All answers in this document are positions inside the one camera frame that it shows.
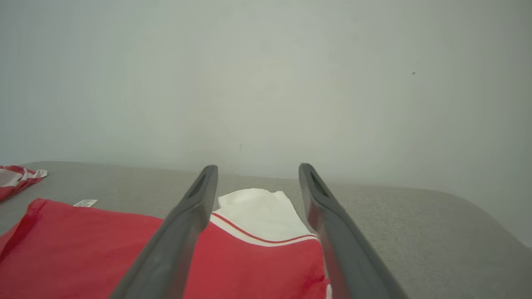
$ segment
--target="gray surface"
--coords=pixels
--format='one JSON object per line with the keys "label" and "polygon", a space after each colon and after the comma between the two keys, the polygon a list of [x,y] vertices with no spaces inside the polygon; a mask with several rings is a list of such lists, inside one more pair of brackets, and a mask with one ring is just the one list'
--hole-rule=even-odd
{"label": "gray surface", "polygon": [[[99,209],[164,218],[197,175],[74,162],[26,166],[48,177],[0,204],[2,233],[36,197],[96,199]],[[282,190],[304,218],[296,179],[220,175],[218,186],[219,195]],[[411,298],[532,298],[532,253],[471,203],[421,189],[328,186]]]}

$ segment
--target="folded cloth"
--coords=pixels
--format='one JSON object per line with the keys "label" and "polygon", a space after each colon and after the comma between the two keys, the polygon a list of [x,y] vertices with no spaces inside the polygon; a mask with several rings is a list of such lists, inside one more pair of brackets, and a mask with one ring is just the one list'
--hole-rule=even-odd
{"label": "folded cloth", "polygon": [[[330,296],[320,243],[283,192],[247,189],[219,201],[184,298]],[[161,223],[37,199],[0,237],[0,298],[108,298]]]}
{"label": "folded cloth", "polygon": [[48,172],[44,169],[33,171],[17,165],[6,167],[0,165],[0,202],[40,182],[47,175]]}

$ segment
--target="clothing tag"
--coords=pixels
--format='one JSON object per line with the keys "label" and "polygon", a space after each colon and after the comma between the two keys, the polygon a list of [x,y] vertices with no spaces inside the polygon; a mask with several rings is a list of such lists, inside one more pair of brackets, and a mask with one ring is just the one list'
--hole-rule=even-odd
{"label": "clothing tag", "polygon": [[97,202],[98,202],[98,200],[82,200],[79,203],[75,204],[74,206],[91,207]]}

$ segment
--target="white backdrop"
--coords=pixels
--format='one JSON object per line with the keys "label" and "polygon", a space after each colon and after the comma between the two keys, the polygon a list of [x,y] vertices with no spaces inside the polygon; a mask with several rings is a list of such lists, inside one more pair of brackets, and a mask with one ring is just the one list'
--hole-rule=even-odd
{"label": "white backdrop", "polygon": [[436,189],[532,246],[528,0],[0,2],[0,164]]}

